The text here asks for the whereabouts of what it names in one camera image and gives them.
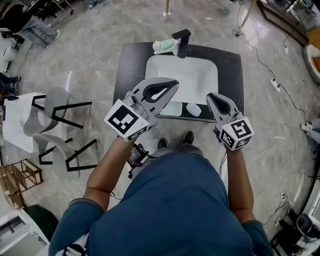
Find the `gray tiled floor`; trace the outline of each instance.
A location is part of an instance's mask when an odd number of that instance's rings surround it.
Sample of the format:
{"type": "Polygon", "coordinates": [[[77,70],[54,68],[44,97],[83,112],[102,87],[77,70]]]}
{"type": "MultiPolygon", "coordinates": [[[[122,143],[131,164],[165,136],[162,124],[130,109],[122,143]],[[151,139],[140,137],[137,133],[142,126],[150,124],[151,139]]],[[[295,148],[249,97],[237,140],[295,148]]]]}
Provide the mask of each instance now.
{"type": "MultiPolygon", "coordinates": [[[[255,131],[254,138],[243,153],[254,192],[254,214],[258,220],[265,222],[277,208],[281,192],[288,192],[291,207],[295,210],[302,206],[311,184],[307,175],[312,172],[315,144],[300,130],[303,113],[292,106],[286,93],[276,95],[271,90],[272,98],[268,84],[272,74],[258,62],[256,50],[247,45],[244,35],[232,35],[232,31],[237,29],[239,7],[232,6],[231,14],[224,16],[218,10],[222,2],[174,0],[171,1],[171,16],[168,18],[162,15],[165,8],[163,1],[106,0],[92,10],[87,9],[84,3],[76,2],[73,4],[75,14],[55,27],[61,29],[60,38],[47,50],[38,46],[30,50],[20,71],[23,79],[19,93],[45,93],[49,87],[65,83],[70,74],[72,100],[92,100],[93,104],[90,108],[83,107],[68,113],[72,120],[84,123],[84,130],[67,125],[64,130],[67,137],[76,138],[73,142],[75,147],[93,138],[98,139],[97,154],[92,150],[81,158],[83,163],[89,163],[97,161],[97,157],[101,159],[116,137],[103,119],[112,106],[123,43],[161,41],[170,38],[174,32],[188,28],[192,32],[191,44],[240,54],[244,114],[250,117],[255,131]]],[[[239,22],[244,19],[248,7],[249,3],[241,7],[239,22]]],[[[67,15],[67,12],[61,13],[53,23],[67,15]]],[[[307,119],[318,116],[320,91],[306,69],[302,47],[288,38],[289,54],[286,54],[282,41],[287,35],[267,23],[257,8],[242,31],[247,34],[251,45],[258,48],[260,59],[275,72],[295,104],[306,111],[307,119]]],[[[18,72],[29,48],[28,42],[21,46],[18,58],[11,66],[11,74],[18,72]]],[[[212,133],[212,124],[168,119],[159,119],[158,123],[157,127],[140,138],[147,149],[154,151],[157,139],[161,137],[175,144],[186,130],[193,130],[194,144],[203,150],[214,167],[219,168],[225,151],[212,133]]],[[[4,155],[10,163],[25,157],[33,157],[38,162],[35,155],[9,143],[5,144],[4,155]]],[[[89,174],[90,170],[85,170],[79,179],[63,179],[55,172],[55,166],[43,166],[44,184],[25,193],[25,200],[27,204],[39,203],[60,218],[69,201],[83,195],[89,174]]],[[[129,183],[126,169],[115,193],[121,197],[129,183]]],[[[111,201],[112,205],[116,203],[116,200],[111,201]]],[[[276,217],[284,213],[285,210],[277,212],[265,225],[269,237],[276,231],[273,227],[276,217]]]]}

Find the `faucet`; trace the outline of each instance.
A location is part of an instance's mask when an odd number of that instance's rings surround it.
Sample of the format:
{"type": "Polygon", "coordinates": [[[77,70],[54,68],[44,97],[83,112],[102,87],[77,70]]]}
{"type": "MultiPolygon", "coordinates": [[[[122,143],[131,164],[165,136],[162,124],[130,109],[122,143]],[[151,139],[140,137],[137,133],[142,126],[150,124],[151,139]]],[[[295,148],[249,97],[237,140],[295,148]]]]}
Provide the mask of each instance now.
{"type": "Polygon", "coordinates": [[[188,43],[191,32],[188,29],[181,30],[179,32],[173,33],[173,39],[181,39],[178,48],[178,57],[184,59],[189,51],[188,43]]]}

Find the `black metal chair frame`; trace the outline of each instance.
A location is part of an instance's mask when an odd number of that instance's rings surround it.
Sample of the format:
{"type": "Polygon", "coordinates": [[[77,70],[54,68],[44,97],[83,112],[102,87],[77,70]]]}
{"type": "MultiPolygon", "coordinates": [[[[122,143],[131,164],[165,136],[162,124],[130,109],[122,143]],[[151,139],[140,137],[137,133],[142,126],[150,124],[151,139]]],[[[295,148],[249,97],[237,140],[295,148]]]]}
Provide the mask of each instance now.
{"type": "MultiPolygon", "coordinates": [[[[36,104],[36,100],[37,99],[44,99],[46,98],[46,95],[37,95],[37,96],[34,96],[33,99],[32,99],[32,103],[31,105],[42,110],[42,111],[45,111],[45,108],[43,106],[40,106],[38,104],[36,104]]],[[[55,106],[53,108],[53,112],[52,112],[52,116],[51,116],[51,119],[53,120],[56,120],[56,121],[59,121],[59,122],[62,122],[62,123],[65,123],[67,125],[71,125],[71,126],[74,126],[74,127],[78,127],[80,129],[83,129],[84,126],[81,125],[81,124],[78,124],[78,123],[75,123],[75,122],[72,122],[72,121],[69,121],[69,120],[66,120],[62,117],[59,117],[59,116],[56,116],[56,112],[57,111],[60,111],[60,110],[67,110],[67,109],[72,109],[72,108],[77,108],[77,107],[82,107],[82,106],[87,106],[87,105],[91,105],[92,104],[92,101],[87,101],[87,102],[82,102],[82,103],[75,103],[75,104],[68,104],[68,105],[62,105],[62,106],[55,106]]]]}
{"type": "MultiPolygon", "coordinates": [[[[69,139],[65,140],[64,142],[65,143],[69,143],[72,140],[73,140],[72,138],[69,138],[69,139]]],[[[91,142],[89,142],[88,144],[86,144],[85,146],[83,146],[82,148],[80,148],[79,150],[75,150],[75,153],[72,156],[70,156],[67,160],[65,160],[65,165],[66,165],[66,171],[67,172],[75,172],[75,171],[87,170],[87,169],[95,168],[97,166],[97,164],[92,164],[92,165],[70,167],[70,162],[73,159],[75,159],[77,156],[79,156],[82,152],[84,152],[87,148],[92,146],[94,143],[97,143],[97,139],[96,138],[94,140],[92,140],[91,142]]],[[[40,162],[41,165],[52,165],[53,164],[52,161],[43,161],[42,157],[44,157],[45,155],[51,153],[54,150],[55,147],[56,146],[54,146],[52,148],[49,148],[44,153],[39,154],[39,162],[40,162]]]]}

